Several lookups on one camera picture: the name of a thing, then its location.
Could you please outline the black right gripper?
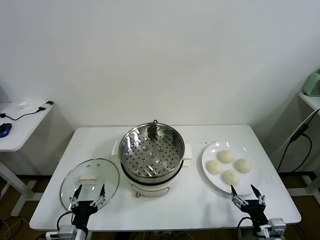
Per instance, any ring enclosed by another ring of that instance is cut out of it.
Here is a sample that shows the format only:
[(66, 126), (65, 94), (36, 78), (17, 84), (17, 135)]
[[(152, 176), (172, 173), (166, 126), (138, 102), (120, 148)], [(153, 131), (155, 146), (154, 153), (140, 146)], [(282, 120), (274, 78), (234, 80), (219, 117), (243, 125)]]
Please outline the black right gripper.
[(266, 225), (269, 220), (265, 216), (264, 210), (266, 208), (266, 196), (262, 195), (260, 191), (254, 186), (250, 185), (254, 195), (256, 196), (256, 199), (248, 199), (244, 200), (242, 199), (236, 192), (234, 186), (231, 184), (231, 194), (232, 198), (231, 201), (233, 204), (237, 207), (240, 208), (240, 210), (244, 213), (249, 214), (249, 217), (252, 221), (253, 227), (259, 227), (262, 225)]

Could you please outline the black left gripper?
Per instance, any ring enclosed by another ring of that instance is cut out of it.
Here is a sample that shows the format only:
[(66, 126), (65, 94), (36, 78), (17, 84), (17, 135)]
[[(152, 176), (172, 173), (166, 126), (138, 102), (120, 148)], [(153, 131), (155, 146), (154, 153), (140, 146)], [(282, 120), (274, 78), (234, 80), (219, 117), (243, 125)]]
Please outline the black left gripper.
[(101, 209), (108, 203), (106, 198), (105, 184), (102, 185), (99, 196), (96, 200), (78, 201), (82, 186), (83, 185), (80, 184), (79, 187), (75, 189), (73, 196), (69, 197), (70, 209), (74, 214), (72, 224), (75, 225), (77, 229), (86, 228), (90, 216), (95, 214), (98, 209)]

